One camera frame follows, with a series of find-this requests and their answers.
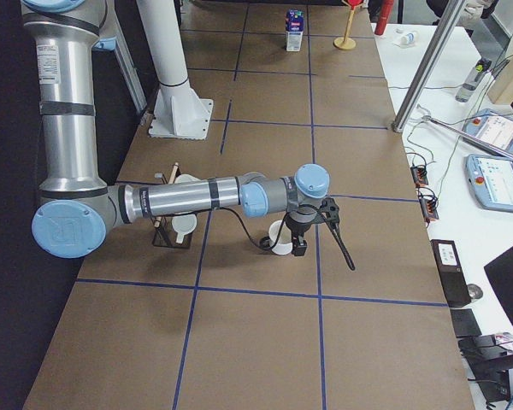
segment paper cup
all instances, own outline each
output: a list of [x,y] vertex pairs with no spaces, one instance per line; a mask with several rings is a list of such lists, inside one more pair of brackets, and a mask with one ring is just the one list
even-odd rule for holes
[[[276,220],[272,225],[270,225],[268,229],[268,236],[270,237],[270,246],[274,244],[275,239],[277,238],[277,232],[279,231],[281,226],[281,221]],[[288,255],[292,251],[292,242],[291,242],[291,231],[289,228],[283,224],[283,228],[281,228],[280,240],[278,243],[272,248],[272,252],[277,255]]]
[[194,214],[177,215],[171,219],[171,226],[177,232],[177,243],[183,243],[185,235],[194,232],[198,225],[198,218]]
[[174,182],[176,184],[181,184],[183,182],[194,182],[199,181],[196,177],[192,177],[189,173],[182,173],[177,178],[175,178]]

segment blue tape line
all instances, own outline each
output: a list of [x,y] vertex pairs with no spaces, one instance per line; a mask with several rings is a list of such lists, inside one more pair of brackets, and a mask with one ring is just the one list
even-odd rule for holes
[[149,288],[168,288],[168,289],[186,289],[193,290],[194,287],[187,284],[157,284],[153,282],[133,282],[130,280],[109,280],[109,279],[89,279],[77,278],[76,282],[82,284],[119,284],[129,286],[146,286]]
[[[198,268],[197,283],[199,283],[199,274],[201,272]],[[169,289],[183,289],[183,290],[197,290],[197,291],[208,291],[217,293],[239,293],[246,295],[262,295],[262,296],[284,296],[284,297],[302,297],[306,299],[325,299],[335,300],[344,302],[368,302],[368,303],[387,303],[392,305],[411,305],[411,306],[431,306],[448,308],[446,303],[441,302],[419,302],[419,301],[401,301],[396,299],[376,299],[367,297],[352,297],[352,296],[333,296],[333,295],[311,295],[305,293],[291,293],[291,292],[274,292],[268,290],[247,290],[247,289],[230,289],[230,288],[215,288],[211,286],[190,286],[183,284],[156,284],[146,282],[132,282],[126,280],[108,280],[108,279],[76,279],[76,282],[88,283],[88,284],[115,284],[120,286],[143,286],[143,287],[154,287],[154,288],[169,288]]]
[[307,299],[317,299],[318,295],[310,295],[306,293],[291,293],[291,292],[274,292],[268,290],[249,290],[249,289],[230,289],[230,288],[215,288],[212,286],[200,286],[198,290],[209,292],[222,292],[222,293],[240,293],[246,295],[262,295],[262,296],[286,296],[286,297],[302,297]]
[[189,67],[189,71],[223,71],[225,73],[254,73],[254,74],[289,74],[289,75],[309,75],[308,73],[294,73],[291,71],[259,71],[259,70],[230,70],[227,68],[200,68]]
[[[225,120],[211,120],[214,122],[224,122]],[[239,124],[267,124],[271,126],[319,126],[320,128],[351,128],[359,130],[387,130],[386,126],[333,126],[323,124],[297,124],[292,122],[274,122],[274,121],[255,121],[255,120],[229,120],[229,122],[237,122]]]
[[[338,36],[334,36],[332,34],[310,34],[309,28],[306,29],[308,32],[306,35],[308,37],[325,37],[325,38],[337,38]],[[236,30],[203,30],[203,29],[194,29],[194,28],[183,28],[180,29],[180,32],[225,32],[231,34],[263,34],[263,35],[275,35],[275,36],[285,36],[283,32],[247,32],[245,30],[245,25],[242,32]],[[360,38],[362,40],[374,40],[374,37],[367,36],[350,36],[351,38]]]
[[227,32],[231,34],[243,34],[242,32],[238,32],[236,30],[202,30],[196,28],[181,28],[180,32]]
[[353,77],[356,79],[386,79],[383,75],[348,75],[348,77]]
[[329,296],[323,295],[322,299],[330,301],[344,301],[344,302],[370,302],[370,303],[386,303],[390,305],[410,305],[410,306],[429,306],[437,308],[448,308],[446,303],[441,302],[417,302],[417,301],[399,301],[395,299],[375,299],[366,297],[350,297],[350,296]]
[[247,19],[249,17],[249,7],[250,6],[251,6],[251,4],[247,3],[247,9],[245,10],[245,20],[243,22],[243,31],[241,33],[241,41],[239,42],[238,60],[236,61],[236,71],[233,73],[234,81],[238,78],[239,58],[241,57],[241,48],[243,47],[243,38],[245,37],[245,27],[247,26]]
[[355,128],[359,130],[387,130],[387,126],[343,126],[343,125],[333,125],[333,124],[314,124],[314,126],[319,126],[320,128]]
[[327,410],[327,374],[325,367],[325,332],[323,330],[323,299],[321,293],[321,247],[319,242],[319,227],[315,226],[315,264],[317,271],[317,295],[319,295],[318,313],[319,313],[319,355],[321,358],[321,403],[322,410]]
[[[334,36],[332,34],[309,34],[310,37],[324,37],[324,38],[337,38],[337,36]],[[361,40],[374,40],[374,37],[367,37],[367,36],[350,36],[350,38],[359,38]]]
[[209,225],[211,222],[212,213],[209,212],[207,216],[207,224],[205,225],[205,234],[203,235],[202,253],[199,256],[198,275],[196,276],[196,283],[194,284],[194,294],[192,296],[192,304],[190,305],[190,316],[188,316],[188,324],[186,326],[185,342],[182,347],[182,355],[180,357],[179,375],[177,376],[177,385],[174,390],[174,399],[172,410],[176,410],[179,404],[180,385],[182,384],[182,376],[185,370],[186,351],[188,350],[188,341],[190,340],[190,330],[192,329],[192,321],[194,318],[194,309],[196,307],[196,299],[198,297],[199,279],[202,274],[203,256],[205,255],[205,247],[207,246],[207,238],[209,236]]
[[[308,15],[308,6],[306,6],[306,16],[308,17],[308,22],[306,23],[306,29],[310,32],[310,17]],[[310,79],[310,126],[311,126],[311,161],[315,163],[315,133],[314,133],[314,92],[312,91],[312,82],[311,82],[311,40],[308,37],[308,73]]]
[[226,133],[228,130],[231,109],[232,109],[232,100],[230,100],[230,102],[228,103],[228,111],[226,112],[226,124],[224,125],[224,132],[222,133],[221,150],[219,151],[221,155],[224,152],[224,144],[226,143]]

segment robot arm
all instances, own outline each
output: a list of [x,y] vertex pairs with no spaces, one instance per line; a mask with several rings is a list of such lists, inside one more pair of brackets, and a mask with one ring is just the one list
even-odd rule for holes
[[316,164],[298,169],[294,177],[266,179],[259,173],[181,184],[108,188],[106,205],[96,198],[56,199],[46,202],[32,220],[38,244],[59,257],[89,254],[101,245],[107,231],[138,218],[212,210],[241,205],[248,217],[286,212],[293,232],[293,254],[303,255],[304,233],[315,223],[329,185],[327,171]]
[[[173,0],[138,0],[138,5],[150,28],[147,37],[149,32],[155,31],[155,26],[163,26],[151,24],[156,23],[156,13],[151,11],[157,5],[167,6],[164,9],[173,17],[168,26],[177,28]],[[323,222],[343,247],[339,239],[338,207],[331,198],[324,199],[329,176],[316,164],[305,165],[293,177],[281,179],[266,179],[261,174],[249,173],[184,184],[108,187],[97,173],[91,48],[100,35],[109,36],[114,30],[114,2],[21,0],[21,11],[25,28],[36,40],[42,97],[40,113],[48,178],[40,185],[43,205],[32,220],[32,233],[43,249],[63,258],[81,257],[98,248],[111,229],[137,218],[232,205],[241,205],[248,217],[286,212],[294,255],[304,254],[304,233],[311,225]],[[161,79],[163,103],[168,106],[169,100],[182,101],[182,96],[186,95],[190,100],[186,106],[194,106],[195,93],[188,80],[183,80],[187,74],[178,28],[174,36],[168,37],[174,40],[178,52],[173,59],[161,58],[156,67],[159,72],[172,72],[182,81],[176,85],[175,78],[165,79],[165,83]],[[156,39],[152,36],[150,39],[156,46]],[[180,61],[180,69],[170,69],[169,63],[175,59]],[[184,109],[176,111],[186,114]],[[165,122],[173,124],[175,135],[189,135],[182,130],[191,128],[187,125],[190,121],[195,121],[201,130],[198,122],[203,117],[188,116],[191,118],[175,116]]]

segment milk carton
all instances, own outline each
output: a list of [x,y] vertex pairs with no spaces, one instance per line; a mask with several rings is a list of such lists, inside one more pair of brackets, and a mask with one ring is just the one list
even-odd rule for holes
[[285,17],[287,51],[300,51],[304,32],[304,13],[300,10],[289,10]]

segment white pole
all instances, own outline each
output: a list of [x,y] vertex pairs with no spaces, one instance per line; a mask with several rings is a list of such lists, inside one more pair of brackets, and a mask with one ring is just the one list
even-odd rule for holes
[[137,0],[160,81],[150,135],[205,139],[213,109],[190,87],[174,0]]

